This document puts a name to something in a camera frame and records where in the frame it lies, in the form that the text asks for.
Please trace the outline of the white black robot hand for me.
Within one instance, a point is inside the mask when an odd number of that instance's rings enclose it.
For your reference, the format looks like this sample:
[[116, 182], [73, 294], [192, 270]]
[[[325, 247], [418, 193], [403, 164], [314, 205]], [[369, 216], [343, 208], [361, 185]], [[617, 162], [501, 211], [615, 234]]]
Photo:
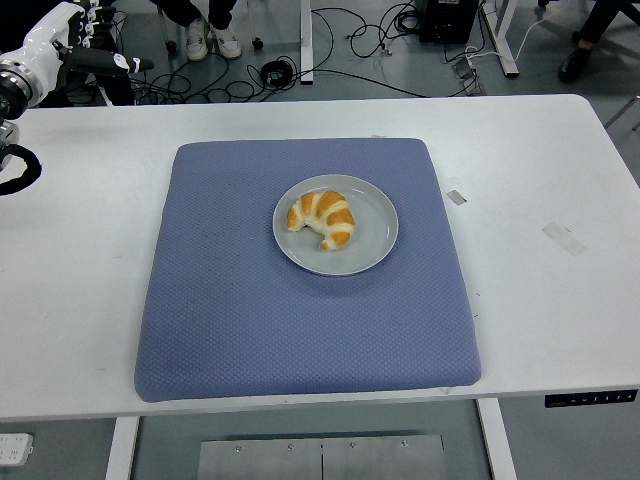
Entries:
[[94, 34], [114, 13], [110, 1], [63, 1], [26, 34], [23, 45], [1, 55], [1, 104], [15, 119], [60, 88], [68, 70], [128, 76], [150, 70], [150, 60], [92, 45]]

